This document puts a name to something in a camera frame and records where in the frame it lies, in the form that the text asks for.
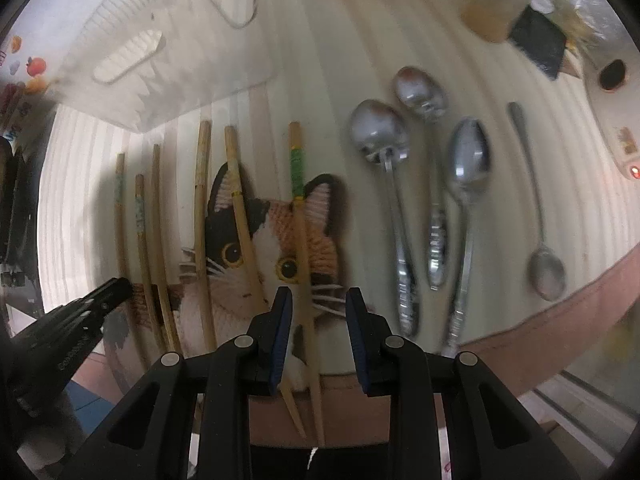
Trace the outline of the green banded bamboo chopstick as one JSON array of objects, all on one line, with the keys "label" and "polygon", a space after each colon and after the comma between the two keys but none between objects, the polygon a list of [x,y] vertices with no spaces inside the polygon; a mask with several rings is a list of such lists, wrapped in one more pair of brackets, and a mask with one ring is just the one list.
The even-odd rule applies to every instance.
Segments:
[{"label": "green banded bamboo chopstick", "polygon": [[314,329],[314,306],[311,297],[309,254],[307,247],[305,200],[304,200],[304,153],[303,130],[299,122],[288,125],[290,146],[290,176],[293,196],[293,218],[296,261],[298,269],[298,293],[296,308],[303,326],[305,356],[308,367],[308,382],[314,416],[318,447],[326,446],[322,413],[322,391],[319,372],[319,355],[316,330]]}]

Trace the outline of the blue banded bamboo chopstick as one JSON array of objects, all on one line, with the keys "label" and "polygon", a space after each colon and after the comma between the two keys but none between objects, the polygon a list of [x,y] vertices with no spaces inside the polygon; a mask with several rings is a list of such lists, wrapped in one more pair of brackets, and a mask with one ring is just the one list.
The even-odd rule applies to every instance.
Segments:
[{"label": "blue banded bamboo chopstick", "polygon": [[[116,258],[119,275],[122,278],[129,278],[129,266],[127,259],[126,226],[125,226],[125,154],[118,153],[115,164],[115,187],[114,187],[114,226]],[[130,329],[134,350],[143,368],[149,366],[149,359],[146,355],[143,340],[134,319],[134,305],[131,300],[125,301],[124,311]]]}]

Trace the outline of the black induction stove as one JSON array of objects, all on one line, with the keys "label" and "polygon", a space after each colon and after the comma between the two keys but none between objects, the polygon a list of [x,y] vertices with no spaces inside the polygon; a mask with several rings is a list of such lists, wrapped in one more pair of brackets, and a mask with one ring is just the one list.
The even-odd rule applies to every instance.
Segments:
[{"label": "black induction stove", "polygon": [[19,146],[1,139],[1,291],[16,310],[40,318],[43,306],[38,284],[36,189]]}]

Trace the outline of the plain bamboo chopstick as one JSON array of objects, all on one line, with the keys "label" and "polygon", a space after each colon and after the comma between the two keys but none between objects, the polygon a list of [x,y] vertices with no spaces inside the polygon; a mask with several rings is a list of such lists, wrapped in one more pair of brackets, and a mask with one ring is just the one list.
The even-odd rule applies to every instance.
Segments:
[{"label": "plain bamboo chopstick", "polygon": [[182,353],[180,338],[168,294],[165,256],[162,237],[162,222],[160,221],[160,146],[153,145],[151,171],[151,210],[152,210],[152,249],[154,252],[155,277],[160,298],[160,310],[167,335],[168,349],[178,354]]}]

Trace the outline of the striped cat table mat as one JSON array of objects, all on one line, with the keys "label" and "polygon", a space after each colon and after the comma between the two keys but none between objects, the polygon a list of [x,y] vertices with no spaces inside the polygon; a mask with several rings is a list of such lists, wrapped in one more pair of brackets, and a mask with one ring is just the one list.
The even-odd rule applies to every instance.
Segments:
[{"label": "striped cat table mat", "polygon": [[[62,105],[40,181],[37,228],[43,303],[54,308],[118,272],[114,187],[125,154],[125,226],[134,319],[151,359],[157,345],[138,257],[134,179],[144,175],[151,274],[152,149],[160,146],[160,221],[171,311],[182,352],[205,351],[194,260],[194,176],[198,127],[212,123],[207,171],[206,266],[219,342],[243,333],[254,315],[232,207],[224,127],[236,131],[245,210],[262,290],[296,288],[288,125],[303,130],[311,297],[329,445],[386,435],[369,414],[355,377],[344,302],[358,287],[389,320],[393,247],[382,168],[349,135],[364,100],[393,103],[392,79],[414,64],[444,87],[449,107],[432,131],[447,142],[456,123],[479,119],[489,142],[488,187],[472,209],[475,237],[468,312],[461,336],[515,393],[553,391],[569,368],[600,388],[621,385],[639,402],[639,362],[617,322],[639,296],[639,188],[615,168],[582,82],[544,76],[510,44],[488,44],[461,21],[462,0],[267,0],[276,72],[252,88],[191,110],[146,133],[131,132]],[[526,160],[506,104],[523,107],[536,168],[546,244],[563,261],[565,292],[546,301],[529,284],[538,224]],[[454,288],[426,281],[427,146],[408,119],[408,158],[396,169],[420,297],[416,342],[437,351]],[[125,312],[106,321],[103,347],[122,388],[142,372]]]}]

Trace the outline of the small steel teaspoon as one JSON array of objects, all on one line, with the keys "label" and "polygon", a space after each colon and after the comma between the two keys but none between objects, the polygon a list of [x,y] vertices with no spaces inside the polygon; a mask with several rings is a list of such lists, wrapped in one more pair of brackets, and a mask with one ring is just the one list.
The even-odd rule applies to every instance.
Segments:
[{"label": "small steel teaspoon", "polygon": [[528,260],[527,273],[529,284],[543,300],[555,301],[560,299],[565,292],[566,272],[564,264],[558,255],[546,244],[544,210],[542,209],[540,189],[533,152],[529,144],[523,107],[518,102],[509,102],[506,104],[506,110],[510,116],[513,128],[518,135],[518,140],[520,140],[521,143],[536,208],[538,244]]}]

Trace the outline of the pale banded bamboo chopstick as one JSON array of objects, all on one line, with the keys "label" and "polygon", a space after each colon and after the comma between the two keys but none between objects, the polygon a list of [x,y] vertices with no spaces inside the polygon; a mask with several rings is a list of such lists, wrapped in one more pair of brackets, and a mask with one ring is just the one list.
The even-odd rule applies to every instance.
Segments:
[{"label": "pale banded bamboo chopstick", "polygon": [[198,146],[196,147],[194,176],[194,260],[196,270],[196,289],[198,307],[206,352],[217,348],[216,330],[209,298],[209,284],[206,266],[206,208],[207,208],[207,171],[210,150],[212,123],[202,120],[198,127]]}]

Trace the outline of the steel spoon pointed bowl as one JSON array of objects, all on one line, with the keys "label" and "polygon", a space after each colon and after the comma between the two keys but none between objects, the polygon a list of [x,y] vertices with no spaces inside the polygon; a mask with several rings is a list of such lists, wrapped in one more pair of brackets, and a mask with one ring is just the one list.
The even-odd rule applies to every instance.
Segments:
[{"label": "steel spoon pointed bowl", "polygon": [[491,157],[482,122],[465,117],[451,133],[446,153],[446,185],[460,207],[460,262],[452,294],[444,336],[443,356],[452,358],[460,346],[471,284],[474,234],[471,212],[488,187]]}]

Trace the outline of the large steel spoon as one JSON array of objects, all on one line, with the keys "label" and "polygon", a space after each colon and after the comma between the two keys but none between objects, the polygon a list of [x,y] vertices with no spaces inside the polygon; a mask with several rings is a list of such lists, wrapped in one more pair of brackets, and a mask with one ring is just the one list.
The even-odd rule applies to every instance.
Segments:
[{"label": "large steel spoon", "polygon": [[420,326],[420,297],[396,174],[397,166],[408,158],[407,128],[393,107],[379,100],[367,99],[350,114],[349,135],[363,157],[380,166],[384,174],[393,240],[398,328],[402,336],[413,338]]}]

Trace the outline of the steel spoon upper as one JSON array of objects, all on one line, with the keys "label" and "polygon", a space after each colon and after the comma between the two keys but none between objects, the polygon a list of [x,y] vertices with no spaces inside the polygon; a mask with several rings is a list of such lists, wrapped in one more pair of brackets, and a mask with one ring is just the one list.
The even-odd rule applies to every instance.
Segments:
[{"label": "steel spoon upper", "polygon": [[428,286],[439,290],[446,283],[448,263],[448,219],[442,184],[442,156],[437,134],[432,131],[448,110],[446,93],[440,84],[416,66],[401,67],[393,79],[399,102],[420,119],[426,133],[428,174],[428,225],[426,272]]}]

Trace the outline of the clear plastic organizer tray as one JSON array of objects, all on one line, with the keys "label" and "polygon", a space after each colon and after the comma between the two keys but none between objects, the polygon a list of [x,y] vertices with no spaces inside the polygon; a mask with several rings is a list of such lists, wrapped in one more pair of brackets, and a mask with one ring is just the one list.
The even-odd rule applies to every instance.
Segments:
[{"label": "clear plastic organizer tray", "polygon": [[52,100],[146,133],[274,73],[267,0],[103,0]]}]

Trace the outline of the black packet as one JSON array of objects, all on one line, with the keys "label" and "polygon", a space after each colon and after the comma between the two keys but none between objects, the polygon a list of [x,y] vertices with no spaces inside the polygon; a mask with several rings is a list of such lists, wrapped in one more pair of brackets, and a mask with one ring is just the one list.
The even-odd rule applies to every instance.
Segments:
[{"label": "black packet", "polygon": [[558,78],[566,36],[544,14],[528,6],[511,29],[509,41],[550,80]]}]

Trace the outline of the white rice cooker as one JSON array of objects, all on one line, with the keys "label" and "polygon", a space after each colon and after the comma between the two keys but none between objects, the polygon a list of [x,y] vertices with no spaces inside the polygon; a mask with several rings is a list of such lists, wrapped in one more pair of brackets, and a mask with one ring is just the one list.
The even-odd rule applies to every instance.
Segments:
[{"label": "white rice cooker", "polygon": [[582,80],[605,145],[620,173],[639,181],[639,50],[631,41],[596,65]]}]

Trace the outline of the clear plastic bag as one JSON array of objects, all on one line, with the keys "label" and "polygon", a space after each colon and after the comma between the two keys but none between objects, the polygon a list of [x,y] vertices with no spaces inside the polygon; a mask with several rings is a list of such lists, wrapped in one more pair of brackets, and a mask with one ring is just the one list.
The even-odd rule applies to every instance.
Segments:
[{"label": "clear plastic bag", "polygon": [[533,10],[558,26],[593,65],[623,45],[626,29],[606,0],[530,0]]}]

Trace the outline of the fruit wall stickers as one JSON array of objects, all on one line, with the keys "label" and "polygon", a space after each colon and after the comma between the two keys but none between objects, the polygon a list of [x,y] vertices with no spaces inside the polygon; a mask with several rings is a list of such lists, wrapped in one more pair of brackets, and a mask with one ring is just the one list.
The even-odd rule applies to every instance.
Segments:
[{"label": "fruit wall stickers", "polygon": [[13,141],[46,92],[47,61],[28,56],[23,38],[7,36],[1,44],[1,135]]}]

